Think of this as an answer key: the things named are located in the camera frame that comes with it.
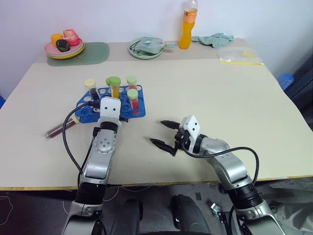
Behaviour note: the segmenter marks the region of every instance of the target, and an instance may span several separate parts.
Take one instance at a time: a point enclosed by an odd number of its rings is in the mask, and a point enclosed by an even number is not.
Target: test tube with red liquid
[[[137,79],[135,76],[133,75],[129,75],[127,76],[127,79],[126,79],[127,83],[128,83],[128,89],[135,89],[137,90]]]
[[[135,89],[129,89],[127,91],[127,97],[131,103],[131,107],[133,110],[139,109],[139,101],[138,101],[138,91]],[[139,111],[133,111],[134,115],[138,115]]]
[[[62,133],[63,131],[63,122],[60,123],[59,125],[53,127],[51,130],[48,130],[47,132],[44,133],[44,138],[46,140],[52,139],[54,137],[56,137],[58,134]],[[65,126],[65,129],[69,129],[70,127],[79,124],[79,120],[75,115],[72,115],[68,121],[67,124]]]

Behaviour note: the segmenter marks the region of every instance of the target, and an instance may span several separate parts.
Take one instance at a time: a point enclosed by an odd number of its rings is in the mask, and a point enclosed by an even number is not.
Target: clear plastic bag
[[[249,47],[223,47],[217,53],[221,63],[264,65],[259,55]]]

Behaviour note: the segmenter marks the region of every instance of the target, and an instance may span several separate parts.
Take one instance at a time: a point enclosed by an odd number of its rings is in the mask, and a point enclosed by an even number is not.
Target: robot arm
[[[119,121],[120,108],[119,99],[111,97],[101,99],[99,127],[96,128],[96,136],[62,235],[102,234],[103,227],[99,215],[103,208],[102,200],[116,150],[117,130],[122,126]]]
[[[178,129],[178,132],[175,135],[174,148],[166,145],[163,141],[150,139],[160,149],[173,156],[178,149],[198,158],[216,155],[205,159],[213,166],[222,186],[234,204],[236,214],[244,222],[244,234],[265,234],[266,227],[271,228],[267,235],[286,235],[267,202],[257,192],[240,159],[231,152],[218,154],[229,149],[226,142],[201,135],[200,125],[195,116],[185,117],[180,124],[173,121],[162,121],[161,123],[169,128]]]

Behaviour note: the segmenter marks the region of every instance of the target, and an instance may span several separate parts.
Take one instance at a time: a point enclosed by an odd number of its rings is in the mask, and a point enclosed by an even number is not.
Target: test tube with dark liquid
[[[67,121],[67,124],[65,126],[65,129],[67,130],[68,128],[78,124],[79,121],[78,119],[74,120],[73,118],[69,118]],[[47,132],[44,133],[44,138],[45,139],[52,139],[53,137],[56,137],[58,134],[62,133],[63,130],[63,122],[60,123],[59,125],[53,127],[51,130],[48,130]]]
[[[96,101],[100,100],[100,94],[96,87],[96,81],[94,79],[87,79],[85,81],[85,87],[89,90],[91,98]]]

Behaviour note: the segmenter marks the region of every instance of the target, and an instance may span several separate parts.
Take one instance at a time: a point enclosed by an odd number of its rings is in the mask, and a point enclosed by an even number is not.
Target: orange liquid
[[[192,11],[187,11],[188,14],[197,13],[197,9],[193,9]],[[180,49],[188,49],[191,44],[191,30],[194,27],[195,22],[187,23],[185,21],[182,22],[182,37],[179,42]]]
[[[119,86],[111,86],[111,94],[113,98],[119,98]]]

